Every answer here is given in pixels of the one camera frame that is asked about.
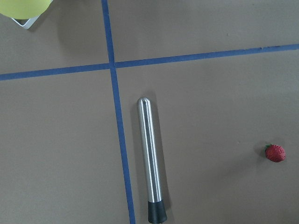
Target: blue tape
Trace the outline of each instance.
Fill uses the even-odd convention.
[[[106,42],[107,42],[107,50],[108,50],[110,73],[111,73],[114,106],[115,106],[115,113],[116,113],[117,130],[118,130],[118,137],[119,137],[120,148],[121,148],[121,162],[122,162],[123,176],[125,180],[129,220],[131,224],[135,224],[134,204],[133,204],[131,180],[130,180],[130,173],[129,173],[129,166],[128,166],[125,133],[124,133],[123,121],[122,121],[121,100],[120,100],[117,73],[116,73],[116,67],[114,61],[114,49],[113,49],[113,41],[112,41],[107,0],[102,0],[102,10],[104,16],[104,25],[105,25]]]
[[[193,55],[181,55],[181,56],[170,56],[170,57],[116,62],[115,66],[116,68],[126,68],[126,67],[135,67],[135,66],[150,65],[150,64],[183,62],[183,61],[216,58],[216,57],[250,55],[250,54],[259,54],[259,53],[276,52],[276,51],[298,50],[298,49],[299,49],[299,44],[290,44],[290,45],[272,46],[272,47],[265,47],[265,48],[227,50],[227,51],[218,51],[218,52],[201,53],[201,54],[193,54]]]
[[[18,78],[29,78],[29,77],[39,77],[39,76],[52,76],[61,75],[67,73],[83,72],[83,71],[96,71],[109,69],[109,64],[92,64],[92,65],[82,65],[59,69],[46,69],[46,70],[36,70],[36,71],[25,71],[16,72],[0,75],[0,81],[18,79]]]

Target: strawberry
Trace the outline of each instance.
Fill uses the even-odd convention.
[[[285,150],[278,145],[266,145],[266,157],[273,162],[280,162],[285,159]]]

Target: black rubber tip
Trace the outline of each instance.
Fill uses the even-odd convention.
[[[167,220],[164,202],[149,202],[149,222],[153,224],[163,223]]]

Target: stainless steel muddler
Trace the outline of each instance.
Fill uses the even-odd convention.
[[[146,97],[140,98],[137,105],[148,189],[149,222],[163,223],[167,216],[161,193],[150,100]]]

